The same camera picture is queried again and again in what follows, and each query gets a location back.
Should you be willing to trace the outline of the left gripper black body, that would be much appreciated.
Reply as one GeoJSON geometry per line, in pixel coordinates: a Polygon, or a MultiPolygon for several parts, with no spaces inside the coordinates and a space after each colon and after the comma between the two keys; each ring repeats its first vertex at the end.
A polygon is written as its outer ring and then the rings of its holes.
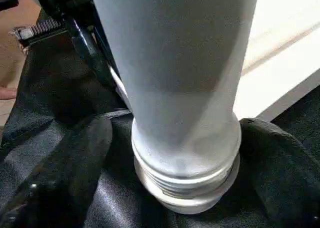
{"type": "Polygon", "coordinates": [[[14,35],[23,47],[68,33],[79,56],[94,72],[98,81],[117,89],[118,70],[103,32],[93,0],[34,0],[48,19],[35,25],[16,28],[14,35]]]}

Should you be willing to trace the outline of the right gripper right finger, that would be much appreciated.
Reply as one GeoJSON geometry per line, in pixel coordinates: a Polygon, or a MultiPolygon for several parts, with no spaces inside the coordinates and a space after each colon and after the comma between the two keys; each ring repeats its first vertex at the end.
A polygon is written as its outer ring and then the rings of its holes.
{"type": "Polygon", "coordinates": [[[272,123],[246,118],[240,125],[240,153],[270,220],[277,227],[319,227],[320,163],[272,123]]]}

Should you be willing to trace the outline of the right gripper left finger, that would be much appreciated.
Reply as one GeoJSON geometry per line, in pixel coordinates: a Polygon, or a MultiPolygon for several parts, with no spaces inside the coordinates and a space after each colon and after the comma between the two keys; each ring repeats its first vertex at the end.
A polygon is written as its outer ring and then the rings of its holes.
{"type": "Polygon", "coordinates": [[[83,227],[112,134],[105,115],[78,123],[19,186],[1,227],[83,227]]]}

